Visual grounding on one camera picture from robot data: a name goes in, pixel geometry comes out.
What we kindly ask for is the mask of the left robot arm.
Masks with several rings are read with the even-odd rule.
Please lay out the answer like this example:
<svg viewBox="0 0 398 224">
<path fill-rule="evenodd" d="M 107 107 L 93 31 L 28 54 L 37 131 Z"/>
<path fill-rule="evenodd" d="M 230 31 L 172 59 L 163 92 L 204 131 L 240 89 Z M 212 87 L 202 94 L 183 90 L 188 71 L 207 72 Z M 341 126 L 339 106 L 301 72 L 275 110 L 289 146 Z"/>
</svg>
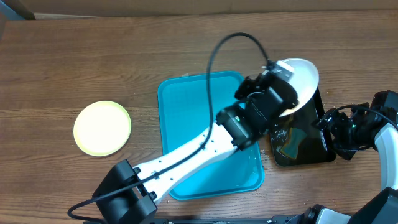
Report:
<svg viewBox="0 0 398 224">
<path fill-rule="evenodd" d="M 212 117 L 210 127 L 172 152 L 132 166 L 118 162 L 93 194 L 100 223 L 151 223 L 158 203 L 202 168 L 252 146 L 287 109 L 299 103 L 291 72 L 268 70 L 245 78 L 237 102 Z"/>
</svg>

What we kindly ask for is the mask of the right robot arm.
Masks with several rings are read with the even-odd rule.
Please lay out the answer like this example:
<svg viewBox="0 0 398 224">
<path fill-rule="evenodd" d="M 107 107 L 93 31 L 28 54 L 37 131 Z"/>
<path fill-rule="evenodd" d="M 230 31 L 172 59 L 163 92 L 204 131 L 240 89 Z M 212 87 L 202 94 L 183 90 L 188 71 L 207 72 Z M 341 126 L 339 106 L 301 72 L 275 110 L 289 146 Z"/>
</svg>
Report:
<svg viewBox="0 0 398 224">
<path fill-rule="evenodd" d="M 344 159 L 370 147 L 377 151 L 381 191 L 352 216 L 316 205 L 302 223 L 397 223 L 397 111 L 347 105 L 328 111 L 314 126 L 332 133 L 334 150 Z"/>
</svg>

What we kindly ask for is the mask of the yellow green scrub sponge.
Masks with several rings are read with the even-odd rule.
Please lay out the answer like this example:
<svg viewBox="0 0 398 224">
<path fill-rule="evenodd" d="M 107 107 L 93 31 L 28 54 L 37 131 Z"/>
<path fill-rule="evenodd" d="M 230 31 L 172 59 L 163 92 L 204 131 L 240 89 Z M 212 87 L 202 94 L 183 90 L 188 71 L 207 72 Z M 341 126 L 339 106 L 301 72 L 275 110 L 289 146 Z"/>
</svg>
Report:
<svg viewBox="0 0 398 224">
<path fill-rule="evenodd" d="M 301 129 L 290 128 L 287 133 L 287 139 L 279 149 L 279 152 L 286 158 L 296 160 L 299 154 L 299 145 L 307 137 L 307 134 Z"/>
</svg>

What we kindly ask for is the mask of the white plate with blue rim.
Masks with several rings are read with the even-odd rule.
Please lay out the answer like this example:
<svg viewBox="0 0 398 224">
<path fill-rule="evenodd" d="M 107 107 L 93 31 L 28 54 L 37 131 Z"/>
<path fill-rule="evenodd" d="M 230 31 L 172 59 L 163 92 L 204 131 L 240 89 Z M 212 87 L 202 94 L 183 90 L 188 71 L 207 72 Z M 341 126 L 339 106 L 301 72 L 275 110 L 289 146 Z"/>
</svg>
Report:
<svg viewBox="0 0 398 224">
<path fill-rule="evenodd" d="M 311 100 L 318 88 L 319 73 L 312 62 L 301 58 L 279 60 L 276 64 L 292 72 L 292 77 L 287 82 L 296 91 L 298 99 L 298 105 L 285 110 L 280 115 L 283 117 L 298 111 Z"/>
</svg>

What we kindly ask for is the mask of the yellow-green rimmed plate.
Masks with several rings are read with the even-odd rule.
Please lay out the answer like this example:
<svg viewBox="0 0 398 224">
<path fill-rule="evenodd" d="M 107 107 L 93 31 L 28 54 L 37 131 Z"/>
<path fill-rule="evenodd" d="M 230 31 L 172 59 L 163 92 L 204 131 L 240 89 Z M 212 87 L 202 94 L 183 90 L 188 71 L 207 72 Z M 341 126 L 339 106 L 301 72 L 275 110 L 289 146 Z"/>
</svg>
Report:
<svg viewBox="0 0 398 224">
<path fill-rule="evenodd" d="M 123 106 L 113 101 L 97 101 L 77 116 L 73 137 L 84 153 L 103 157 L 120 150 L 131 129 L 131 118 Z"/>
</svg>

